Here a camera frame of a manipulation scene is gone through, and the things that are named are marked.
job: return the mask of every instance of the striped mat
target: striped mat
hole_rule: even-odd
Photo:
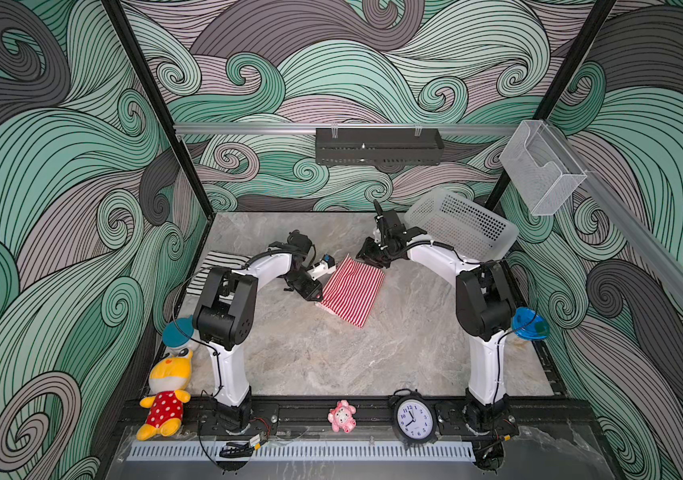
[[[323,301],[317,306],[363,328],[384,279],[384,272],[375,266],[347,255],[323,288]]]
[[[248,259],[250,259],[250,256],[224,254],[211,250],[208,255],[205,256],[205,260],[202,261],[200,268],[205,268],[207,266],[228,266],[230,268],[238,268],[247,262]],[[202,295],[202,287],[205,285],[205,281],[208,279],[208,272],[210,271],[211,270],[203,270],[192,278],[192,281],[189,282],[189,286],[187,286],[188,295]],[[224,302],[229,300],[231,302],[233,296],[234,293],[230,293],[229,296],[221,297],[221,300]]]

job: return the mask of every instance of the wire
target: wire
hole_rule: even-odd
[[[173,305],[176,305],[176,302],[178,302],[178,294],[181,293],[182,290],[184,290],[187,287],[187,283],[193,279],[197,274],[201,273],[204,270],[211,270],[215,266],[204,266],[200,270],[194,272],[192,275],[187,277],[186,280],[182,283],[181,288],[178,289],[176,292],[175,298],[173,300]],[[216,357],[216,370],[218,370],[218,389],[216,390],[216,393],[213,394],[211,398],[216,398],[219,393],[221,393],[221,390],[224,389],[224,382],[221,381],[221,362],[218,359],[218,350],[216,350],[216,347],[212,346],[210,343],[206,342],[201,342],[200,340],[192,338],[190,335],[187,335],[185,331],[182,330],[182,327],[178,326],[178,315],[176,312],[173,312],[173,326],[176,327],[176,330],[178,330],[179,333],[181,333],[187,340],[191,340],[195,343],[198,343],[200,345],[207,346],[209,349],[213,350],[213,355]]]
[[[465,265],[496,265],[496,264],[499,264],[501,262],[507,261],[506,258],[502,258],[499,260],[490,260],[489,262],[467,262],[466,260],[464,260],[463,258],[461,258],[459,256],[459,254],[456,252],[456,248],[453,245],[444,244],[443,242],[436,242],[433,240],[418,240],[418,241],[415,241],[411,244],[405,245],[404,249],[400,250],[399,252],[394,254],[393,258],[397,258],[397,257],[401,256],[402,254],[406,253],[408,250],[412,249],[414,246],[421,246],[421,245],[434,245],[434,246],[439,246],[440,248],[444,248],[445,250],[450,250],[453,252],[453,255],[456,255],[456,258],[459,259],[459,261]]]
[[[528,325],[533,323],[533,321],[538,317],[539,314],[535,310],[533,311],[533,318],[528,321],[525,325],[518,326],[515,330],[510,330],[507,333],[504,333],[499,337],[499,340],[496,342],[496,390],[493,392],[493,396],[490,398],[491,404],[495,405],[496,404],[496,395],[499,393],[499,382],[501,381],[501,356],[499,354],[499,345],[501,344],[501,341],[504,340],[504,337],[509,335],[510,333],[518,332],[524,328],[526,328]]]
[[[208,457],[208,460],[210,460],[213,463],[213,465],[219,467],[221,469],[221,471],[223,472],[224,469],[221,468],[221,466],[218,463],[216,463],[215,458],[212,458],[212,456],[210,456],[208,454],[208,450],[206,450],[205,447],[202,445],[202,437],[200,436],[200,426],[201,425],[202,425],[202,422],[198,421],[198,442],[200,442],[200,448],[202,449],[202,452],[205,454],[205,456]]]
[[[481,453],[482,451],[488,450],[489,448],[492,448],[492,447],[495,447],[495,446],[499,445],[499,444],[500,444],[501,442],[503,442],[503,441],[504,441],[503,438],[497,438],[497,440],[496,440],[495,442],[491,442],[490,444],[488,444],[488,445],[486,445],[486,446],[484,446],[484,447],[482,447],[482,448],[478,448],[477,451],[475,452],[475,457],[477,457],[478,455],[480,455],[480,453]]]
[[[253,423],[253,422],[255,422],[256,420],[261,420],[261,423],[263,423],[264,426],[267,427],[267,438],[269,438],[269,434],[272,433],[272,428],[269,426],[269,424],[267,423],[267,421],[264,420],[262,417],[256,417],[256,418],[254,418],[253,420],[250,420],[249,423]]]
[[[264,258],[265,256],[272,256],[272,255],[277,255],[277,254],[291,254],[291,255],[296,255],[300,256],[302,261],[304,261],[305,258],[307,258],[307,254],[302,254],[301,252],[297,252],[294,250],[284,250],[284,249],[276,249],[276,250],[267,250],[266,252],[261,252],[260,254],[253,255],[251,258],[248,259],[247,262],[245,262],[242,266],[242,268],[238,270],[247,270],[251,264],[253,264],[256,260],[259,260],[260,258]]]

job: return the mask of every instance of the gray marble surface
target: gray marble surface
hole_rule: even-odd
[[[375,228],[373,214],[218,214],[204,252],[252,255],[298,229],[317,254],[341,262],[354,256]],[[384,395],[409,387],[430,395],[463,395],[470,376],[470,343],[454,312],[453,289],[420,264],[400,260],[385,280],[363,329],[284,292],[277,279],[258,293],[253,330],[245,341],[246,371],[259,395]],[[329,276],[321,280],[325,283]],[[197,296],[186,296],[191,315]],[[509,395],[552,395],[530,342],[507,337]],[[202,347],[194,353],[188,390],[214,390]]]

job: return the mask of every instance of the yellow plush toy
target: yellow plush toy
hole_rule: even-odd
[[[178,432],[182,426],[184,404],[192,397],[184,388],[192,377],[192,351],[183,349],[177,356],[165,357],[149,373],[149,391],[141,406],[149,408],[147,421],[136,433],[138,440]]]

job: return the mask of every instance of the white plastic basket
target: white plastic basket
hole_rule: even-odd
[[[519,233],[509,220],[443,188],[422,195],[405,213],[405,223],[480,262],[502,258]]]
[[[568,171],[550,143],[567,141],[543,120],[523,120],[501,153],[501,165],[532,216],[554,215],[586,179]]]

